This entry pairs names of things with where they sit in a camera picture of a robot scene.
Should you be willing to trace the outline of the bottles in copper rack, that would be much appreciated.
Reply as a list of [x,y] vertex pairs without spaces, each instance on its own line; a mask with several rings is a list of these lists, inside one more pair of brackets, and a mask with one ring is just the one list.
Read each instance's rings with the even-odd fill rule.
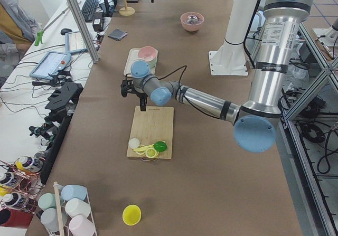
[[22,156],[13,163],[1,161],[1,227],[27,229],[43,188],[44,161]]

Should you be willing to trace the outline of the white steamed bun toy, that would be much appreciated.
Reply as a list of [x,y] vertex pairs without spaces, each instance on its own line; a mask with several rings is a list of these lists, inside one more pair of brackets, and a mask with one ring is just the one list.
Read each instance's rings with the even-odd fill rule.
[[128,146],[131,148],[131,149],[136,149],[140,146],[140,141],[138,138],[131,138],[128,142]]

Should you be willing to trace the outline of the cream serving tray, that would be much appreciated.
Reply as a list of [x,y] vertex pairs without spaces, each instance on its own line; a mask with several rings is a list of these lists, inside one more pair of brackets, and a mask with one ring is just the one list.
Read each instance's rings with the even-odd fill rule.
[[[130,49],[129,55],[128,55],[128,58],[127,58],[127,61],[126,61],[125,69],[124,69],[124,75],[128,75],[130,77],[130,74],[131,74],[130,69],[131,69],[132,64],[137,60],[142,60],[137,55],[139,49],[140,48]],[[153,69],[150,69],[152,74],[155,73],[155,69],[156,69],[156,67],[153,68]]]

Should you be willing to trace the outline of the yellow plastic cup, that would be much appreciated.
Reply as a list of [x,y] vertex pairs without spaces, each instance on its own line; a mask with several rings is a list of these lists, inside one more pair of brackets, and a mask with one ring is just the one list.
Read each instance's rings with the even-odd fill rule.
[[133,226],[140,222],[142,212],[139,206],[135,204],[128,205],[123,210],[122,219],[126,225]]

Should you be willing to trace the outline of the grey folded cloth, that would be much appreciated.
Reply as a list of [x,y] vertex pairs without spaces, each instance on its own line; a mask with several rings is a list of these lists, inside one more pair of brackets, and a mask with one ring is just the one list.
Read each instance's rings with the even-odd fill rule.
[[115,41],[120,41],[127,35],[128,33],[126,31],[123,31],[120,29],[114,29],[110,34],[108,34],[108,37]]

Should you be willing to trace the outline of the small pink bowl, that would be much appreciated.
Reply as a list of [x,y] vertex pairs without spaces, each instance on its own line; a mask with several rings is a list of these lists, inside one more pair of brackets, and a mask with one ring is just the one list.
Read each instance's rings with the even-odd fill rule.
[[144,61],[146,60],[147,56],[156,56],[158,55],[158,51],[153,48],[152,46],[144,46],[142,48],[139,49],[138,53],[137,53],[138,57]]

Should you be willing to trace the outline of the green lime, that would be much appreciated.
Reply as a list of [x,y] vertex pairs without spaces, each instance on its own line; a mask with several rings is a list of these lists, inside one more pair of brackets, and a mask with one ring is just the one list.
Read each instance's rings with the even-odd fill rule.
[[162,141],[162,140],[155,142],[153,147],[159,153],[167,150],[167,144],[165,141]]

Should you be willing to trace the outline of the teach pendant far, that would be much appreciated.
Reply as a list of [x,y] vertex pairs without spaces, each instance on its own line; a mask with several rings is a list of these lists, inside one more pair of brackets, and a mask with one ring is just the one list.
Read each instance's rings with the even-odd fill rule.
[[65,34],[65,51],[70,54],[87,51],[85,41],[79,31]]

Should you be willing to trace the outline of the person in grey jacket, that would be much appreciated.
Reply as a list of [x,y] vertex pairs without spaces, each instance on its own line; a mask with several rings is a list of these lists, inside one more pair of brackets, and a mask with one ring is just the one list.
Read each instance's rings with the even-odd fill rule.
[[41,27],[18,0],[1,0],[1,61],[16,66]]

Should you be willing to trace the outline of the computer mouse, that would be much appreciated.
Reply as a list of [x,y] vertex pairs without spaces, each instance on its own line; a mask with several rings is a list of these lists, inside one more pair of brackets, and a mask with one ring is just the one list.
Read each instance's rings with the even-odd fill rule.
[[61,34],[61,35],[65,35],[66,33],[70,33],[70,32],[72,32],[72,29],[63,28],[63,29],[60,31],[60,34]]

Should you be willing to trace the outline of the cup rack with pastel cups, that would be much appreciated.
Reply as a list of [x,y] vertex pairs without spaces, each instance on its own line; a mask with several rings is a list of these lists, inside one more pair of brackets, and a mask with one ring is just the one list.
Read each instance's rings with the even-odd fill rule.
[[87,188],[57,182],[53,188],[38,199],[37,217],[48,235],[97,235]]

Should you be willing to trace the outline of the stacked green bowls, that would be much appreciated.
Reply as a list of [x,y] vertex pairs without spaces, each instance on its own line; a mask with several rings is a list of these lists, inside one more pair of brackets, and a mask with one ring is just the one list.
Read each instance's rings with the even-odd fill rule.
[[147,64],[150,69],[153,69],[156,67],[157,64],[157,58],[152,59],[151,61],[147,61]]

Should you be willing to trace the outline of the lemon slice front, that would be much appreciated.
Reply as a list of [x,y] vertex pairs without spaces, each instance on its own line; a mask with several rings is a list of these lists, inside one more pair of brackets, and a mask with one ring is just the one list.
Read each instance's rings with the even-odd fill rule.
[[145,156],[147,158],[155,158],[158,155],[158,151],[154,147],[147,148],[145,151]]

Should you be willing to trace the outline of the black keyboard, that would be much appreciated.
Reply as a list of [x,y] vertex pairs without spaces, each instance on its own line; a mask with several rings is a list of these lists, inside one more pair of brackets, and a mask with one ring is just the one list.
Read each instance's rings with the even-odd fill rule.
[[85,0],[81,13],[85,22],[92,22],[93,15],[96,12],[99,0]]

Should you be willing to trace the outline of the teach pendant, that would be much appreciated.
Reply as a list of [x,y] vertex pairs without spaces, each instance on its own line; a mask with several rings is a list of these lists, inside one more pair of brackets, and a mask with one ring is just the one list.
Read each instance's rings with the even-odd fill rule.
[[56,75],[64,70],[71,60],[71,54],[66,52],[49,51],[29,76],[38,79],[52,80],[51,75]]
[[65,34],[65,51],[70,54],[87,51],[85,41],[79,31]]

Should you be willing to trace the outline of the aluminium frame post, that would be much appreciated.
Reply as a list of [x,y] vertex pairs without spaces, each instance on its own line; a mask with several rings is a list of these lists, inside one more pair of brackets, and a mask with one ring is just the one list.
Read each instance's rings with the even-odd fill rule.
[[90,54],[90,57],[93,61],[93,63],[97,63],[99,61],[97,50],[93,44],[91,34],[87,28],[87,25],[85,23],[85,20],[83,18],[83,15],[81,13],[79,4],[77,0],[67,0],[67,3],[70,7],[70,11],[73,15],[73,18],[78,26],[78,29],[82,35],[82,38],[84,39],[85,45],[87,47],[87,50]]

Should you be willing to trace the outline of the large pink bowl with ice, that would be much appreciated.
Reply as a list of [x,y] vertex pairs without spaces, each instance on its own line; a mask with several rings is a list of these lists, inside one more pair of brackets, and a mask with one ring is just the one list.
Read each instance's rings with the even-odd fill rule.
[[204,16],[196,12],[186,12],[180,17],[181,26],[188,32],[198,31],[204,22]]

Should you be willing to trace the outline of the wooden cutting board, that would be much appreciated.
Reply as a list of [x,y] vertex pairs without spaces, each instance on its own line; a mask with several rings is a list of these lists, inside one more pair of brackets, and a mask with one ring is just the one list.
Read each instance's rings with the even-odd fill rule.
[[157,141],[164,141],[167,149],[157,156],[159,159],[172,158],[174,108],[148,106],[141,111],[135,107],[130,139],[137,138],[141,145],[151,145]]

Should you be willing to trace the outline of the teach pendant near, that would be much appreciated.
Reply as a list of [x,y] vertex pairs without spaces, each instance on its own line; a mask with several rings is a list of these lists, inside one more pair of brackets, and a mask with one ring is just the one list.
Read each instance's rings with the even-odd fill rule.
[[56,75],[64,70],[71,60],[71,54],[66,52],[49,51],[29,76],[38,79],[52,80],[51,75]]

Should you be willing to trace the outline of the black tool stand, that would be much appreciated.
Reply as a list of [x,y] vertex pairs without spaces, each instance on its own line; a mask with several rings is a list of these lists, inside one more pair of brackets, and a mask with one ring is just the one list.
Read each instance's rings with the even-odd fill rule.
[[31,136],[42,136],[49,141],[48,148],[45,151],[45,162],[40,172],[40,180],[44,185],[48,181],[72,119],[73,112],[70,107],[77,105],[82,91],[82,84],[74,82],[65,82],[61,88],[56,88],[48,97],[49,103],[45,106],[45,109],[50,111],[44,118],[45,123],[40,127],[29,127]]

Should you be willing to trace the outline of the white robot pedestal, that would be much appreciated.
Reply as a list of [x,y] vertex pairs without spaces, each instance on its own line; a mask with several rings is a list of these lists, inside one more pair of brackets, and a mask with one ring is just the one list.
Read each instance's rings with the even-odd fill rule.
[[212,75],[248,75],[245,38],[259,3],[260,0],[234,0],[224,43],[217,51],[209,52]]

